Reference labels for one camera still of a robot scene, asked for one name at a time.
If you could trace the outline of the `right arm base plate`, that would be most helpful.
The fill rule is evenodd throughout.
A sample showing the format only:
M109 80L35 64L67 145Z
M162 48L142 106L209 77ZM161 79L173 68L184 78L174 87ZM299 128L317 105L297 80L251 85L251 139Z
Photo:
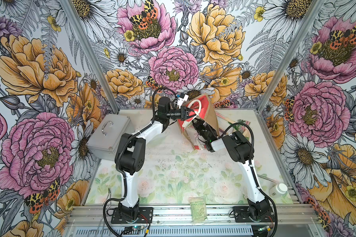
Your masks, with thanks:
M266 213L258 214L248 206L233 206L230 216L236 223L274 223L276 220L276 214L271 208Z

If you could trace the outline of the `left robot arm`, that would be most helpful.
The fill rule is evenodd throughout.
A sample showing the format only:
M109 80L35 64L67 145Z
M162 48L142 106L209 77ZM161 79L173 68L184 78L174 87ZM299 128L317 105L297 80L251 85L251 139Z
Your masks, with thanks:
M139 197L137 193L137 173L145 161L146 144L157 135L163 133L169 126L170 120L194 118L195 112L184 106L188 95L177 96L177 106L174 108L168 97L161 97L158 110L153 111L153 117L144 128L132 134L124 133L120 137L115 156L116 170L123 176L122 195L118 211L120 217L127 221L135 221L139 216Z

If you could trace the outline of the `burlap tote bag red front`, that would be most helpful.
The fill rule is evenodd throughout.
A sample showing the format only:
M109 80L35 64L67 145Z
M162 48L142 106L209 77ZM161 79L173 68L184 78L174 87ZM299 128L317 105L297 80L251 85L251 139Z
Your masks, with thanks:
M195 118L205 121L215 129L217 136L219 137L219 123L214 106L207 94L200 95L190 100L189 102L185 103L184 106L193 109L196 113L196 116L193 119L178 121L181 134L188 140L194 149L205 150L206 148L204 144L199 141L199 138L202 139L202 137L198 135L198 132L193 127L192 121Z

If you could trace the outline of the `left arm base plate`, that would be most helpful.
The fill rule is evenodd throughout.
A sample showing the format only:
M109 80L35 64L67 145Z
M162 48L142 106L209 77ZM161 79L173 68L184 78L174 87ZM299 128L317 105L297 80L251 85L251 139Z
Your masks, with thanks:
M153 220L153 207L114 208L111 224L151 224Z

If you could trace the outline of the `purple folding fan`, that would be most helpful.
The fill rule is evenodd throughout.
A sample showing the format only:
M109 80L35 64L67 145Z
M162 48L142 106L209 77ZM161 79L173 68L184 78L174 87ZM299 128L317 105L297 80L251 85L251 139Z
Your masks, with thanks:
M226 116L220 114L219 112L216 112L216 115L217 115L217 117L219 117L219 118L221 118L221 119L227 121L228 123L231 123L231 124L232 124L232 123L235 123L234 120L232 120L232 119L230 119L230 118L228 118L228 117L226 117Z

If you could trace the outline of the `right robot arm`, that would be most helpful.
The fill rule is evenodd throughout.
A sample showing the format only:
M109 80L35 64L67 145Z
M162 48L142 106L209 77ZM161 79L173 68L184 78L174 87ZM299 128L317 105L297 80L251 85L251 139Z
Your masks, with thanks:
M247 187L249 218L259 222L274 210L274 202L262 190L254 163L254 133L249 125L236 122L229 125L218 135L214 128L203 120L194 119L193 127L203 138L205 148L211 152L227 151L227 157L241 167Z

